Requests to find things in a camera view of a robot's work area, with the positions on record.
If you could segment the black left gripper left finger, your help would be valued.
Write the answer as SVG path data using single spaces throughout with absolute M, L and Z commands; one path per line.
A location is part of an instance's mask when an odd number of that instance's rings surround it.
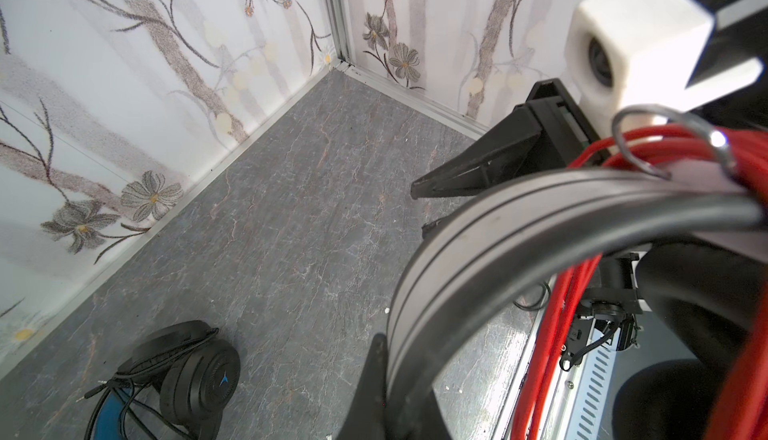
M 385 439 L 387 339 L 383 333 L 371 341 L 356 391 L 339 440 Z

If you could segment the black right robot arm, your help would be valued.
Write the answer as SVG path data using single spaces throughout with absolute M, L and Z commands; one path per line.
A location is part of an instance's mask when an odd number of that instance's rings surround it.
M 599 136 L 558 79 L 535 83 L 524 103 L 464 152 L 415 180 L 412 198 L 478 195 L 518 177 L 565 168 Z M 613 337 L 631 344 L 641 309 L 632 285 L 634 254 L 603 259 L 580 300 L 559 366 L 568 371 Z

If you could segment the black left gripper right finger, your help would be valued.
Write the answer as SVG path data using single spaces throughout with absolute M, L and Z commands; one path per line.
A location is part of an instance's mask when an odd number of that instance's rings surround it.
M 421 440 L 452 439 L 435 397 L 429 397 L 422 408 L 419 438 Z

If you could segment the white headphones with black pads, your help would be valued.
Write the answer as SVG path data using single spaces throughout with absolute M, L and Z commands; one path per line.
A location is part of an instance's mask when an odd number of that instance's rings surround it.
M 434 380 L 525 288 L 554 280 L 511 435 L 533 439 L 577 305 L 607 254 L 666 237 L 767 225 L 767 135 L 680 112 L 616 132 L 568 169 L 480 195 L 419 249 L 388 323 L 385 430 L 414 432 Z

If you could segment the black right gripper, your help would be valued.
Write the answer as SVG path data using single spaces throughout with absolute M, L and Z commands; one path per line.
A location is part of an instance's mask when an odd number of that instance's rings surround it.
M 465 151 L 413 181 L 411 197 L 475 196 L 526 167 L 567 167 L 600 140 L 559 79 L 536 82 L 525 102 Z

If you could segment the black headphones with blue band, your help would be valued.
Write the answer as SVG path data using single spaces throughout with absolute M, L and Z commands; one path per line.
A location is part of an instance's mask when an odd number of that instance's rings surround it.
M 97 397 L 85 439 L 127 439 L 134 425 L 156 439 L 138 410 L 178 439 L 218 437 L 225 407 L 239 384 L 241 358 L 219 330 L 192 320 L 140 341 L 116 372 L 83 395 Z

